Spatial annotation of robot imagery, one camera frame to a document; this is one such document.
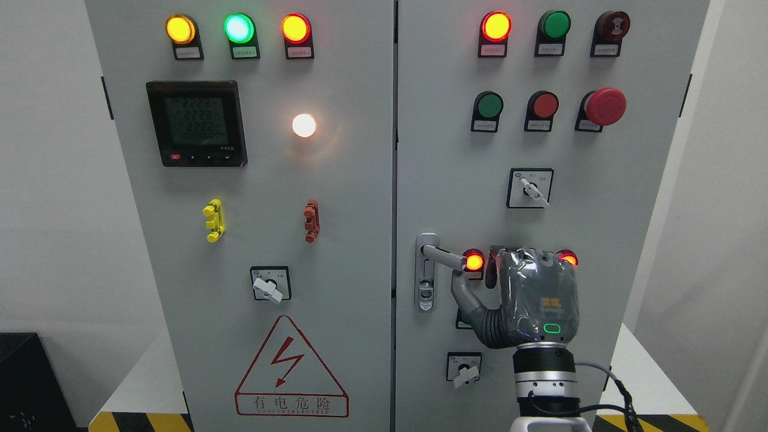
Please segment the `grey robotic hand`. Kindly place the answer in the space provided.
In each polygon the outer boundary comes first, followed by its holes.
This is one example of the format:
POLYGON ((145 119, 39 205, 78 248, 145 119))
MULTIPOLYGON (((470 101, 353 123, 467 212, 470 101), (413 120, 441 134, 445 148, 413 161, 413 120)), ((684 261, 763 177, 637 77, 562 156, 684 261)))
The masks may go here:
POLYGON ((578 290, 574 266, 555 253, 534 248, 496 248, 500 305, 489 309, 453 271, 451 293, 478 341, 489 349, 525 343, 568 344, 578 333, 578 290))

